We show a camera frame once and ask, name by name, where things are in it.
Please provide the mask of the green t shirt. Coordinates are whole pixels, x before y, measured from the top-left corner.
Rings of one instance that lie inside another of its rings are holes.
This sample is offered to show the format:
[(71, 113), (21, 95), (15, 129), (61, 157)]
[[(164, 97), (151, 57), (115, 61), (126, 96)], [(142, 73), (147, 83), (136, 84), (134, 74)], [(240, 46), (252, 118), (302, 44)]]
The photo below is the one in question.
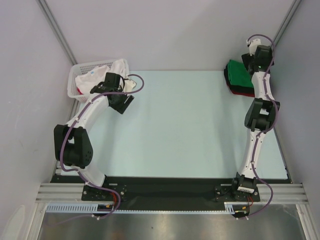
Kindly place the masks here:
[(243, 63), (230, 60), (227, 63), (228, 79), (232, 86), (245, 87), (253, 89), (251, 76), (247, 72)]

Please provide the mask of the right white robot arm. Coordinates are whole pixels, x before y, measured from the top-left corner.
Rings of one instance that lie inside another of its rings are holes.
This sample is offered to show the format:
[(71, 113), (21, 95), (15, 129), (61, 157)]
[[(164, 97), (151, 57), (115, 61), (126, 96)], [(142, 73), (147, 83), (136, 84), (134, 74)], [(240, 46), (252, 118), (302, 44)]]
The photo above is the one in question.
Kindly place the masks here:
[(231, 196), (242, 201), (249, 194), (248, 188), (257, 184), (257, 165), (266, 134), (275, 126), (280, 103), (273, 97), (270, 77), (274, 64), (271, 46), (251, 42), (249, 53), (242, 56), (243, 63), (251, 76), (254, 99), (247, 111), (244, 126), (247, 128), (247, 142), (244, 160), (236, 174), (237, 184), (230, 188)]

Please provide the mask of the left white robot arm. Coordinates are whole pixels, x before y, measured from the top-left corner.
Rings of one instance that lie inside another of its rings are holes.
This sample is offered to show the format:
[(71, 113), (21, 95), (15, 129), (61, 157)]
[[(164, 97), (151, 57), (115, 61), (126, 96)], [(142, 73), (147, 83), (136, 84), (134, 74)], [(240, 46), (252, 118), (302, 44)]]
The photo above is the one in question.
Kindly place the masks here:
[(104, 81), (96, 84), (83, 107), (66, 124), (53, 130), (55, 158), (66, 172), (77, 172), (87, 184), (95, 185), (93, 194), (100, 200), (110, 196), (111, 188), (104, 184), (105, 175), (94, 160), (89, 132), (100, 114), (111, 108), (123, 114), (134, 96), (130, 93), (137, 83), (129, 77), (108, 72)]

